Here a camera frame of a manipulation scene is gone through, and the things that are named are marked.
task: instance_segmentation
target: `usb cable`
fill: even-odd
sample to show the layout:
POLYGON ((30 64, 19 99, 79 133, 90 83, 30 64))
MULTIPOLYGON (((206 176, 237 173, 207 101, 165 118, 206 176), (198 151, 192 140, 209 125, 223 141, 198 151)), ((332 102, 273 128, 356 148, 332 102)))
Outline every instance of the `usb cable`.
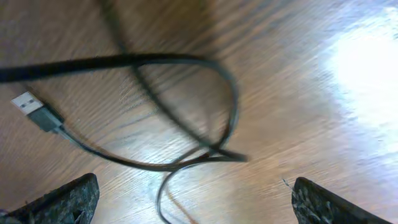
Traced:
POLYGON ((184 131, 201 147, 207 147, 208 152, 189 161, 177 162, 171 164, 145 164, 119 157, 117 155, 106 152, 104 149, 91 147, 81 141, 81 138, 72 134, 64 125, 63 118, 50 105, 43 103, 37 97, 29 92, 18 96, 12 102, 41 130, 45 132, 53 132, 70 140, 84 151, 92 153, 118 164, 156 172, 170 172, 170 174, 162 182, 156 198, 156 210, 160 219, 165 223, 170 223, 162 214, 161 198, 162 192, 167 182, 178 172, 188 169, 199 164, 209 162, 246 162, 247 156, 223 149, 228 142, 232 132, 236 127, 238 120, 238 89, 234 78, 227 70, 214 61, 205 60, 192 55, 178 54, 124 54, 108 57, 96 57, 81 60, 69 60, 64 62, 46 63, 42 65, 29 65, 25 67, 0 68, 0 83, 20 82, 29 80, 38 80, 42 78, 56 77, 60 75, 73 75, 88 70, 100 70, 106 68, 132 66, 133 72, 141 87, 146 91, 151 100, 163 112, 163 114, 182 131, 184 131), (140 66, 148 64, 185 64, 199 65, 210 68, 218 72, 221 78, 230 86, 232 92, 232 107, 229 112, 229 120, 223 132, 221 139, 216 143, 200 137, 194 130, 172 113, 165 103, 159 100, 157 94, 154 93, 149 84, 146 82, 143 74, 139 70, 140 66))

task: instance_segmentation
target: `wooden floor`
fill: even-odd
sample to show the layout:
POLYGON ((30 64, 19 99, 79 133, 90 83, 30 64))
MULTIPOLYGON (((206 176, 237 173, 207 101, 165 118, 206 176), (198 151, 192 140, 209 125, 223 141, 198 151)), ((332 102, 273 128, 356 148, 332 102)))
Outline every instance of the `wooden floor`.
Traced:
MULTIPOLYGON (((173 223, 297 223, 303 176, 398 223, 398 8, 360 0, 113 1, 131 52, 219 60, 238 81, 228 149, 246 164, 208 164, 172 179, 173 223)), ((120 53, 98 1, 0 1, 0 66, 120 53)), ((212 72, 147 68, 168 104, 216 139, 228 89, 212 72)), ((195 142, 158 114, 128 69, 0 86, 0 208, 13 210, 85 174, 101 198, 92 223, 160 223, 161 173, 130 169, 43 133, 10 100, 30 88, 91 142, 142 162, 170 162, 195 142)))

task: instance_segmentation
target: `wood grain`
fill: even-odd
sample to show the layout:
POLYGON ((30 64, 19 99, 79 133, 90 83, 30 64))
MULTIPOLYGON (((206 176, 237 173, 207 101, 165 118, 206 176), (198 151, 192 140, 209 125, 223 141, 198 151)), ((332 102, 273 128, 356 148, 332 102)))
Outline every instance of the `wood grain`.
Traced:
MULTIPOLYGON (((192 220, 296 223, 281 179, 294 184, 304 176, 398 223, 396 3, 113 3, 129 51, 204 55, 238 81, 241 119, 228 148, 251 160, 198 166, 171 181, 192 220)), ((118 53, 96 1, 0 1, 2 67, 118 53)), ((229 102, 214 73, 159 66, 146 74, 160 97, 216 139, 229 102)), ((170 162, 196 146, 126 68, 1 85, 0 208, 13 210, 93 172, 101 191, 93 223, 160 223, 153 197, 163 174, 109 163, 39 131, 10 103, 26 86, 69 128, 121 156, 170 162)), ((164 209, 189 222, 167 197, 164 209)))

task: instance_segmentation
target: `thin black wire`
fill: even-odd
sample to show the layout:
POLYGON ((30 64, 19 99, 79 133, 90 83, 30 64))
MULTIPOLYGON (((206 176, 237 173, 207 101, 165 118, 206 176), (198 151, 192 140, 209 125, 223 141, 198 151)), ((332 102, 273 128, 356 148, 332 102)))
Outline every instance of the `thin black wire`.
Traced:
POLYGON ((138 82, 142 85, 143 89, 147 92, 151 100, 159 107, 159 109, 175 123, 179 128, 184 130, 191 138, 196 140, 200 146, 208 147, 209 152, 203 154, 196 159, 192 159, 186 162, 171 163, 171 164, 143 164, 136 161, 130 161, 118 156, 110 155, 108 153, 103 153, 102 150, 99 151, 94 149, 85 143, 83 143, 78 138, 70 134, 63 126, 59 127, 56 131, 61 134, 66 139, 74 142, 80 146, 83 150, 92 153, 96 156, 100 156, 103 159, 107 159, 118 164, 125 166, 149 170, 158 172, 171 172, 162 182, 159 188, 157 198, 156 198, 156 208, 159 217, 165 223, 170 223, 162 214, 161 211, 161 196, 162 192, 167 185, 167 182, 176 175, 180 170, 193 167, 195 165, 207 162, 245 162, 247 157, 236 152, 227 151, 222 149, 225 143, 230 138, 233 130, 236 127, 238 120, 238 89, 234 82, 233 77, 226 71, 223 67, 218 65, 216 62, 204 60, 202 58, 194 57, 191 55, 177 55, 177 54, 142 54, 142 55, 116 55, 110 57, 97 57, 89 58, 83 60, 71 60, 65 62, 55 62, 46 63, 42 65, 31 65, 25 67, 15 67, 15 68, 2 68, 0 69, 0 83, 7 82, 19 82, 26 80, 36 80, 41 78, 49 78, 59 75, 70 75, 73 72, 84 72, 87 70, 99 70, 105 68, 123 67, 133 65, 135 76, 138 82), (212 68, 216 70, 220 76, 227 82, 231 87, 232 92, 232 107, 229 113, 229 121, 226 129, 221 137, 221 139, 216 143, 212 144, 209 140, 199 137, 199 135, 191 130, 184 122, 180 121, 176 115, 174 115, 168 107, 161 102, 157 95, 151 90, 149 84, 145 81, 141 71, 140 66, 148 64, 188 64, 188 65, 201 65, 204 67, 212 68), (210 157, 211 155, 218 153, 222 156, 210 157))

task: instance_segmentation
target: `usb connector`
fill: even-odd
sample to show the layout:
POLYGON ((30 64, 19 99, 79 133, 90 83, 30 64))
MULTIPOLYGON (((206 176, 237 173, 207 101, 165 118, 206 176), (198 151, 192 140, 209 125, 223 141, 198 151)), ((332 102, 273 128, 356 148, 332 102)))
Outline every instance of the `usb connector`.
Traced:
POLYGON ((14 98, 12 103, 45 132, 56 131, 62 126, 63 119, 59 114, 29 92, 14 98))

